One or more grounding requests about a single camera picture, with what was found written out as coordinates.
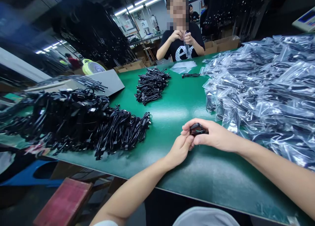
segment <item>wooden stool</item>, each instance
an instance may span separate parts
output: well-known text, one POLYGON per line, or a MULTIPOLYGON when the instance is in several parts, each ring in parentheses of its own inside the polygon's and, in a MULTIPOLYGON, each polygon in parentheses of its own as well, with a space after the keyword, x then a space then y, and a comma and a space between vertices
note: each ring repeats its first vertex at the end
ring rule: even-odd
POLYGON ((154 57, 154 55, 153 55, 153 53, 152 53, 152 51, 151 51, 151 48, 150 48, 150 47, 145 48, 145 49, 143 49, 143 50, 148 51, 149 55, 151 55, 151 57, 152 57, 152 60, 153 60, 153 61, 156 61, 156 59, 155 59, 155 57, 154 57))
POLYGON ((69 226, 74 225, 81 216, 83 206, 89 201, 95 191, 108 187, 111 182, 92 187, 96 180, 106 178, 105 174, 88 180, 89 183, 66 178, 41 212, 33 224, 36 226, 69 226))

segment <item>finger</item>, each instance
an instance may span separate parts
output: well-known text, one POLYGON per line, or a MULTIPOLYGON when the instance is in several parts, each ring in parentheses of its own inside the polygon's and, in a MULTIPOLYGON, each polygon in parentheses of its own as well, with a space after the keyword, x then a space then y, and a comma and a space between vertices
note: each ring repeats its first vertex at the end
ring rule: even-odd
POLYGON ((184 131, 188 131, 192 125, 194 125, 196 123, 200 123, 201 126, 203 126, 204 128, 209 129, 209 122, 210 121, 208 121, 208 120, 194 118, 194 119, 186 122, 185 125, 182 128, 183 128, 184 131))
POLYGON ((187 138, 188 136, 189 136, 189 133, 186 133, 185 135, 179 135, 179 136, 175 139, 174 145, 181 147, 181 146, 184 144, 184 142, 185 142, 185 140, 186 140, 186 138, 187 138))
POLYGON ((181 135, 186 135, 187 133, 189 133, 189 131, 184 131, 184 130, 182 130, 180 134, 181 134, 181 135))
POLYGON ((200 134, 194 138, 195 145, 207 145, 211 146, 211 139, 208 134, 200 134))
POLYGON ((182 148, 185 148, 185 150, 189 150, 191 144, 194 141, 194 137, 193 136, 188 136, 185 140, 185 143, 183 144, 182 148))
POLYGON ((195 147, 195 144, 194 144, 194 142, 192 142, 192 144, 189 147, 189 151, 191 151, 194 147, 195 147))

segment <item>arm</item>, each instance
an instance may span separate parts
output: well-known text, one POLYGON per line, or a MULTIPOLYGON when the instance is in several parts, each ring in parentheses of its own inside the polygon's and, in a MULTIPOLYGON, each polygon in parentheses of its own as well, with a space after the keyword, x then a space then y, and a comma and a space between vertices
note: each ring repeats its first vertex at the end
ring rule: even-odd
POLYGON ((209 134, 196 136, 193 145, 208 145, 239 154, 315 220, 315 173, 229 132, 213 121, 192 119, 183 126, 182 134, 188 133, 189 127, 195 123, 207 128, 209 134))
POLYGON ((161 60, 164 58, 168 48, 171 45, 171 40, 168 38, 166 42, 157 50, 157 60, 161 60))
POLYGON ((162 159, 125 182, 99 210, 90 226, 104 220, 124 225, 129 216, 147 198, 163 175, 181 164, 187 157, 193 136, 180 135, 170 152, 162 159))
POLYGON ((204 56, 203 47, 200 44, 198 44, 198 42, 191 36, 190 32, 185 35, 184 42, 186 44, 192 45, 194 47, 196 53, 198 54, 198 56, 204 56))
POLYGON ((171 43, 176 39, 181 39, 183 36, 183 31, 174 31, 170 37, 165 38, 165 33, 162 37, 161 44, 162 46, 157 50, 157 60, 161 60, 164 58, 168 49, 170 48, 171 43))

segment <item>forearm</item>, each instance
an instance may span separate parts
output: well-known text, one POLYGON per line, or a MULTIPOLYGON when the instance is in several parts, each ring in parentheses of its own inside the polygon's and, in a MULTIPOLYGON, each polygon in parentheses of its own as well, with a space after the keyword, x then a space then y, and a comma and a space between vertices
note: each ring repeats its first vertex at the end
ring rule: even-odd
POLYGON ((249 140, 241 143, 237 153, 315 220, 315 173, 249 140))
POLYGON ((171 41, 168 39, 162 46, 157 50, 157 59, 161 60, 164 58, 168 48, 171 45, 171 41))
POLYGON ((203 47, 200 46, 195 39, 194 39, 194 42, 193 42, 193 47, 194 47, 196 53, 198 54, 198 56, 204 56, 204 49, 203 49, 203 47))
POLYGON ((118 225, 123 225, 168 170, 170 168, 162 158, 130 178, 99 210, 90 225, 104 220, 104 215, 109 220, 115 220, 118 225))

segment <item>poster on wall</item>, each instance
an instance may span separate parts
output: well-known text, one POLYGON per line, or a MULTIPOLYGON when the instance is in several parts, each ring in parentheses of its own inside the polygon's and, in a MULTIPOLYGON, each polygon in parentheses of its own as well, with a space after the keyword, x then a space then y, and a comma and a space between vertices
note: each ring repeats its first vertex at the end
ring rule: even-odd
POLYGON ((129 31, 129 30, 133 29, 134 26, 132 25, 132 23, 131 23, 129 17, 127 16, 127 14, 124 14, 123 18, 124 18, 124 20, 122 20, 122 24, 123 24, 125 30, 129 31))

